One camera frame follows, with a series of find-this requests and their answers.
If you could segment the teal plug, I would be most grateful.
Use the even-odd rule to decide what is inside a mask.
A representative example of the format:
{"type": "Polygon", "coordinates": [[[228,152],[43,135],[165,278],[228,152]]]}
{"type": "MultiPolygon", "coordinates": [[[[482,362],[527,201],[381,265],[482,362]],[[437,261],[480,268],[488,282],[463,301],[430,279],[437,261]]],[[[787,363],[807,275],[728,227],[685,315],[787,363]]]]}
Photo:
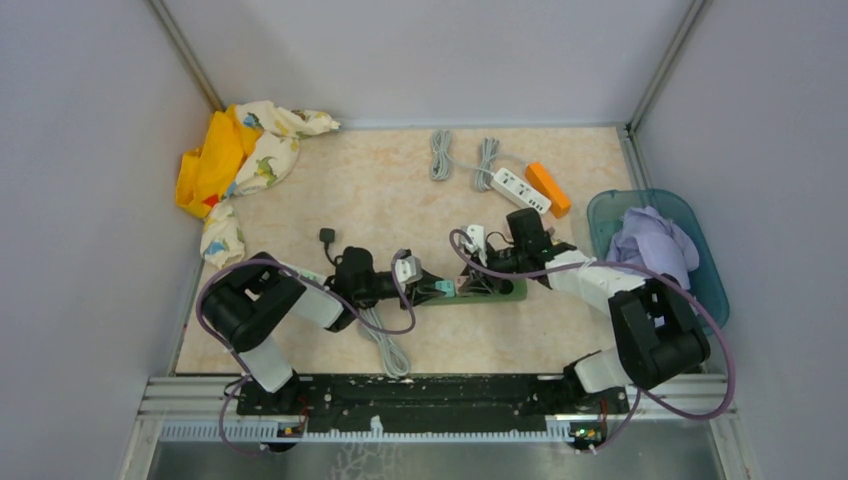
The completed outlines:
{"type": "Polygon", "coordinates": [[[439,280],[434,283],[434,288],[441,292],[445,298],[456,296],[455,283],[452,280],[439,280]]]}

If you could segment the green long power strip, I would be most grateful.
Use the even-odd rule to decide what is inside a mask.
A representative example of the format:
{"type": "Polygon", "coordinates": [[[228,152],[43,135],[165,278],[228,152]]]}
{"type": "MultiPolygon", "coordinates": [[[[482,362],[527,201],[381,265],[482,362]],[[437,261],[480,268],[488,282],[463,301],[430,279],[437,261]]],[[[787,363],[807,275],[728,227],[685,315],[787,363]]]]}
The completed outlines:
{"type": "Polygon", "coordinates": [[[468,296],[445,298],[441,292],[421,292],[424,302],[420,306],[452,306],[487,303],[521,302],[527,298],[525,280],[497,280],[492,283],[482,278],[473,279],[474,293],[468,296]]]}

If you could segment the orange power strip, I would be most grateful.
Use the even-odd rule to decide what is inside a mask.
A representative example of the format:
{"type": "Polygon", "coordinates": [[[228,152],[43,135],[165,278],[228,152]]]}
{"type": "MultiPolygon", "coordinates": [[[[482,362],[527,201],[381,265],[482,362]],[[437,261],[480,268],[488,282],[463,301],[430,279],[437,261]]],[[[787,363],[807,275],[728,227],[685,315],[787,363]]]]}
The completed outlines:
{"type": "Polygon", "coordinates": [[[570,198],[541,163],[527,164],[525,178],[534,189],[551,202],[549,211],[555,218],[563,218],[570,212],[572,207],[570,198]]]}

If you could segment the white usb power strip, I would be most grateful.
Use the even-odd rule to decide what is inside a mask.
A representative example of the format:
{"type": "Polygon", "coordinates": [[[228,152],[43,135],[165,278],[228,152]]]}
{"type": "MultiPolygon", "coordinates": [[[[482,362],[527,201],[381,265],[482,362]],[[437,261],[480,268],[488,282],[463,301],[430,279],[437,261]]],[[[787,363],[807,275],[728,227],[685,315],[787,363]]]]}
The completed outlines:
{"type": "Polygon", "coordinates": [[[541,192],[506,168],[495,172],[490,186],[519,208],[532,208],[540,214],[545,214],[552,205],[541,192]]]}

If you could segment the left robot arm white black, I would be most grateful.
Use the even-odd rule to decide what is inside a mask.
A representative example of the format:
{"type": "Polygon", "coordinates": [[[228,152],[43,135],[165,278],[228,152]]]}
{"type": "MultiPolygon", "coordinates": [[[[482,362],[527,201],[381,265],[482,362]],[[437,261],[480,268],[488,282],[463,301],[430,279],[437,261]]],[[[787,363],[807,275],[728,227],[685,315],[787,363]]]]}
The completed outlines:
{"type": "Polygon", "coordinates": [[[358,321],[388,337],[393,332],[377,320],[376,305],[396,299],[411,312],[445,297],[444,281],[409,250],[398,251],[389,269],[378,271],[369,250],[347,247],[323,281],[261,252],[216,274],[200,292],[196,317],[260,386],[263,404],[285,414],[300,399],[297,374],[272,337],[286,315],[295,313],[331,332],[358,321]]]}

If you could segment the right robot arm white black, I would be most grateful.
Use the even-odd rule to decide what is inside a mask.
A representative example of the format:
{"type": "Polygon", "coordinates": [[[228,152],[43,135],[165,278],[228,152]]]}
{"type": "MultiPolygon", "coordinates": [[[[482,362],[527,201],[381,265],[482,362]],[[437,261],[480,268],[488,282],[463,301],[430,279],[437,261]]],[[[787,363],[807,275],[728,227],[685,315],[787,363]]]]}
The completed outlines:
{"type": "Polygon", "coordinates": [[[614,387],[650,390],[709,358],[708,340],[686,292],[670,276],[638,275],[597,262],[554,240],[532,208],[514,211],[506,220],[511,243],[500,250],[488,242],[482,226],[462,228],[459,244],[473,272],[488,279],[535,280],[580,297],[611,321],[613,347],[564,369],[569,408],[588,412],[604,390],[614,387]]]}

